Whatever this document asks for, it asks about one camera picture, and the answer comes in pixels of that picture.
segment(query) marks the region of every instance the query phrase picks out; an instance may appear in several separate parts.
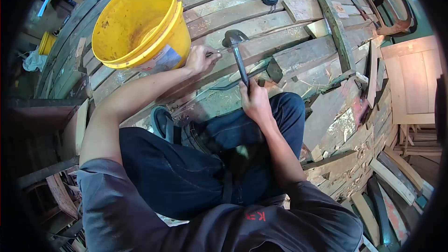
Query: small yellow bucket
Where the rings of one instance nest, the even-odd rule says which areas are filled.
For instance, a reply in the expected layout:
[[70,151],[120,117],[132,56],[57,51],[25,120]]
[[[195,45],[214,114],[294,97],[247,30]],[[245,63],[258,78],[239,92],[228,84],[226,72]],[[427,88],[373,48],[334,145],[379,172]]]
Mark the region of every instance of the small yellow bucket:
[[50,34],[48,31],[45,31],[45,33],[42,36],[42,39],[40,40],[39,54],[48,55],[55,41],[56,36]]
[[182,12],[181,0],[111,0],[93,30],[93,53],[115,69],[178,68],[191,46]]

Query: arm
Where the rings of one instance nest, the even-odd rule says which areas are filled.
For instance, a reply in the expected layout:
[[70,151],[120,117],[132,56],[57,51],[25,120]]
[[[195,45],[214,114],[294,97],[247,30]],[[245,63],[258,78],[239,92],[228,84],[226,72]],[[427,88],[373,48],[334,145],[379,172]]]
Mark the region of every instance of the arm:
[[277,183],[284,187],[293,182],[306,181],[302,166],[284,139],[272,116],[266,88],[250,80],[250,96],[247,87],[240,82],[241,104],[244,112],[260,127],[272,156],[272,166]]
[[120,123],[171,87],[204,72],[220,57],[221,54],[213,48],[193,46],[184,67],[149,75],[115,90],[93,112],[82,141],[79,164],[96,158],[107,158],[122,164]]

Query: paper label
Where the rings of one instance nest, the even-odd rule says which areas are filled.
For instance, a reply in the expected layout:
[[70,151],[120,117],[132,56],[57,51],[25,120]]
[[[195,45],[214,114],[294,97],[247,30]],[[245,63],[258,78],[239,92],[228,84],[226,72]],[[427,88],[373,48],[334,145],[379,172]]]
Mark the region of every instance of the paper label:
[[163,49],[154,56],[154,58],[145,63],[134,67],[133,69],[145,71],[150,74],[168,71],[181,61],[182,57],[170,45],[165,45]]

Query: leg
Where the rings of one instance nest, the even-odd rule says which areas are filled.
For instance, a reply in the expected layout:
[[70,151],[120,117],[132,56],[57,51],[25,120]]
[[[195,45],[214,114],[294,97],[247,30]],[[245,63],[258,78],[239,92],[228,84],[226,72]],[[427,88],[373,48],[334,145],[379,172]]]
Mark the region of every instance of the leg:
[[[269,102],[280,132],[299,158],[305,126],[302,98],[295,93],[284,92],[272,97]],[[254,162],[240,178],[240,186],[234,187],[232,203],[241,204],[242,201],[242,205],[249,205],[283,194],[272,173],[271,156],[264,135],[242,109],[199,124],[198,133],[206,138],[206,145],[213,152],[238,145],[256,145],[258,151]]]
[[222,203],[220,159],[139,127],[120,129],[120,148],[129,179],[157,213],[189,220]]

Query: left hand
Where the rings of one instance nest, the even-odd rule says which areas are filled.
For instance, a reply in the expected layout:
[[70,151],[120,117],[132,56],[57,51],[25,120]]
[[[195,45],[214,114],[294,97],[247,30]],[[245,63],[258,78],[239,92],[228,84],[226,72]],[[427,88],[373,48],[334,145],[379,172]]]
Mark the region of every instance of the left hand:
[[193,46],[188,55],[185,68],[192,71],[193,75],[204,72],[211,64],[222,57],[218,50],[205,45]]

